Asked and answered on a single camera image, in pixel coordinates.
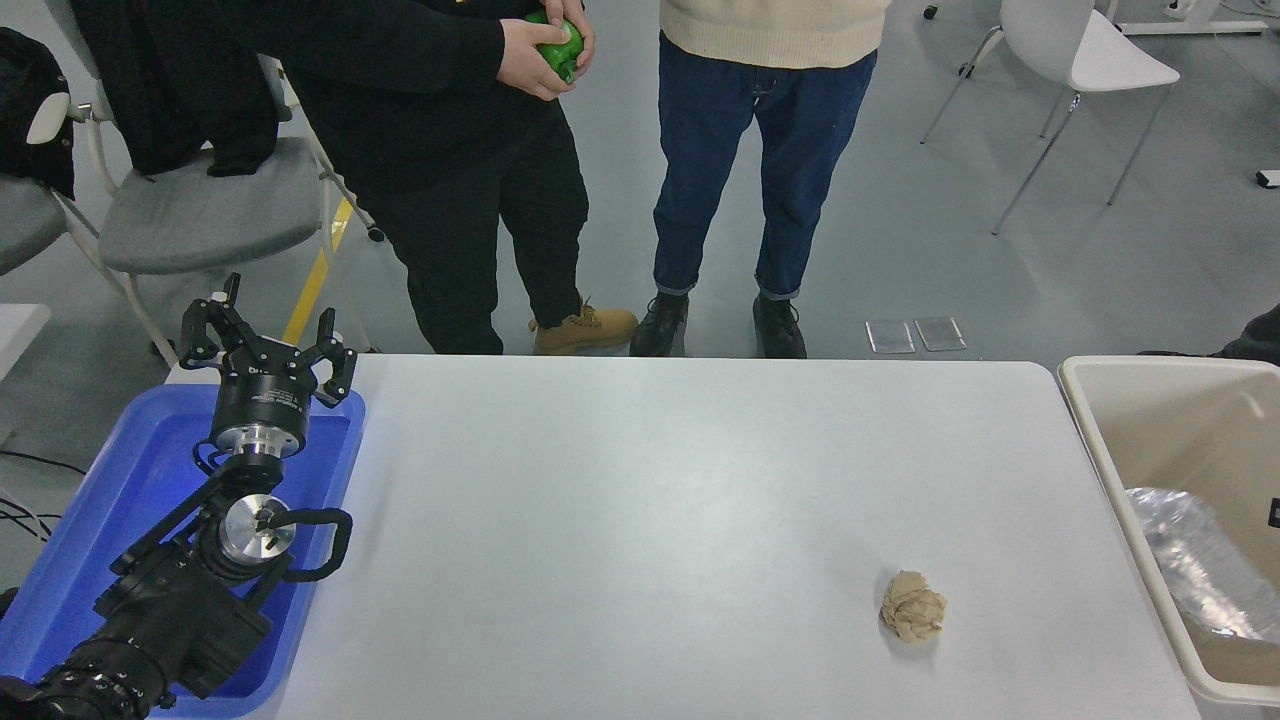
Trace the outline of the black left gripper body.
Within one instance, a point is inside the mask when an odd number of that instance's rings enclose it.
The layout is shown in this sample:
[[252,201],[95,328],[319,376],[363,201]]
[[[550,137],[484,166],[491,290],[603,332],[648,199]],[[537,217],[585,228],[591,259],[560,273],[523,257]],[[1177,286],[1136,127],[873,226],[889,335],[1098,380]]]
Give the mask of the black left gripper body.
[[223,436],[257,424],[305,436],[317,382],[302,364],[301,354],[300,348],[270,338],[262,347],[243,343],[227,350],[210,434]]

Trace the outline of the person's right hand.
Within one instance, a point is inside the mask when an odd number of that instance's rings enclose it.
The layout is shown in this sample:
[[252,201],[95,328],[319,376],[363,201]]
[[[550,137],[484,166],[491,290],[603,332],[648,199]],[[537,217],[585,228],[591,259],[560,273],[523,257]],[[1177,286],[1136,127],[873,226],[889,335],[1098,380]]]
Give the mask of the person's right hand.
[[502,19],[500,28],[504,51],[497,74],[499,82],[543,101],[553,101],[572,88],[538,50],[540,45],[570,41],[566,29],[521,19]]

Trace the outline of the person's left hand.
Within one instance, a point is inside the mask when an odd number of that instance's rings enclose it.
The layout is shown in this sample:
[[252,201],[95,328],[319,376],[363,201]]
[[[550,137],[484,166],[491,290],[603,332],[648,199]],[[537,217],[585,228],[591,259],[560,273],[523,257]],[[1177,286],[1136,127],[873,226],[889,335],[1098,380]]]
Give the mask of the person's left hand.
[[579,37],[582,41],[582,50],[577,55],[577,68],[581,73],[585,73],[594,58],[596,36],[585,12],[584,1],[547,0],[541,1],[541,5],[544,6],[549,24],[559,28],[568,22],[577,29]]

